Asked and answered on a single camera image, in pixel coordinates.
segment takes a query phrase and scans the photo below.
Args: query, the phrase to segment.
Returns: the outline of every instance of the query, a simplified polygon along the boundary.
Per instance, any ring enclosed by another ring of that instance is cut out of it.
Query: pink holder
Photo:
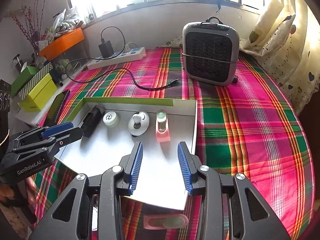
[[[143,228],[150,230],[184,228],[188,225],[188,223],[189,219],[184,214],[143,216]]]
[[[158,142],[170,141],[170,134],[169,134],[169,126],[168,126],[168,118],[167,117],[165,120],[165,130],[163,132],[159,131],[159,122],[158,122],[158,119],[156,120],[156,137],[157,137]]]

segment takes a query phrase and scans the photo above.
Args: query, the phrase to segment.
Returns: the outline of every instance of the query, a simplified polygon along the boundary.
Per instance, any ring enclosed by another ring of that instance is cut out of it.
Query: green box
[[[36,67],[27,66],[16,78],[16,80],[11,85],[11,97],[15,97],[19,91],[28,83],[28,81],[33,78],[35,74],[38,73]]]

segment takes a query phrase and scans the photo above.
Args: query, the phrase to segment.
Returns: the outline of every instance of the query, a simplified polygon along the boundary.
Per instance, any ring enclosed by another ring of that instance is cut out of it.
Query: dried branch
[[[27,32],[28,32],[28,33],[31,33],[31,30],[29,31],[29,29],[28,29],[28,24],[27,24],[28,15],[27,15],[27,13],[23,10],[23,6],[21,6],[21,9],[22,9],[22,12],[23,12],[23,15],[24,15],[24,20],[25,20],[25,22],[26,22]]]
[[[38,29],[38,33],[39,33],[38,3],[39,3],[39,0],[37,0],[37,5],[36,5],[36,13],[37,13],[37,29]]]
[[[35,12],[35,9],[36,9],[36,0],[35,0],[35,3],[33,5],[33,12]],[[33,13],[33,24],[35,24],[35,14]]]
[[[24,7],[22,7],[24,20],[26,23],[25,27],[23,26],[23,24],[20,22],[20,20],[15,15],[12,15],[13,20],[20,28],[22,34],[31,43],[31,45],[35,51],[38,50],[38,47],[36,46],[36,41],[41,39],[40,34],[41,34],[41,26],[42,26],[42,18],[43,18],[43,13],[44,13],[45,1],[46,0],[43,1],[40,23],[39,23],[39,15],[38,15],[39,0],[35,0],[35,2],[33,4],[33,13],[32,13],[32,10],[30,7],[26,10],[24,10],[23,9]]]
[[[45,0],[43,1],[42,12],[41,12],[39,37],[41,35],[41,24],[42,24],[42,16],[43,16],[43,11],[44,11],[44,4],[45,4]]]

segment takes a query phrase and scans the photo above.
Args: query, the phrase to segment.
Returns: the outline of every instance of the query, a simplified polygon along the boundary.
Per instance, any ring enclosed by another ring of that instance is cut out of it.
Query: blue gripper pad
[[[57,124],[55,126],[52,126],[50,128],[47,128],[44,130],[44,133],[42,134],[42,139],[48,139],[49,137],[51,137],[54,134],[63,132],[65,130],[71,129],[73,128],[73,124],[71,122],[65,122],[62,124]]]
[[[140,167],[142,163],[142,157],[143,157],[143,146],[142,143],[139,144],[136,158],[134,159],[133,165],[132,165],[132,170],[130,172],[130,187],[129,187],[129,192],[132,195],[133,191],[136,189],[137,182],[138,182],[138,177],[139,177],[139,172],[140,172]]]
[[[178,144],[178,160],[179,160],[179,164],[182,172],[184,186],[186,190],[189,192],[189,194],[191,195],[193,190],[192,182],[191,182],[191,172],[190,172],[189,165],[187,163],[187,159],[181,143]]]

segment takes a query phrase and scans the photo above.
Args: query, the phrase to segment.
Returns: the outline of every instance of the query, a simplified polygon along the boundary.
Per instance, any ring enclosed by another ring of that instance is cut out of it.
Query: yellow box
[[[26,112],[38,112],[45,106],[52,95],[57,91],[57,87],[48,73],[38,84],[18,103],[20,108]]]

